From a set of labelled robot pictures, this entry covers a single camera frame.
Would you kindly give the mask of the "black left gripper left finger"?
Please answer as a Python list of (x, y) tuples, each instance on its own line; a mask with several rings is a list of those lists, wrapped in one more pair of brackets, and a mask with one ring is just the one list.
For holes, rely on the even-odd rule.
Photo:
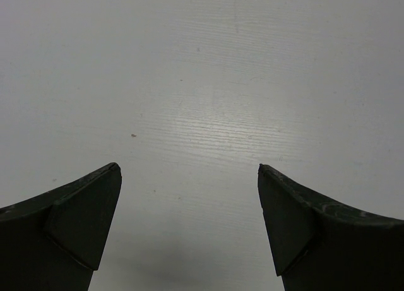
[(112, 162), (1, 208), (1, 290), (88, 290), (120, 191)]

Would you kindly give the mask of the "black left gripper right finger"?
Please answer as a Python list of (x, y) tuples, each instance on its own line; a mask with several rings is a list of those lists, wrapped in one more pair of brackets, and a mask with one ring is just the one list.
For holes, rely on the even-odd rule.
[(402, 290), (403, 221), (296, 183), (269, 165), (258, 193), (285, 290)]

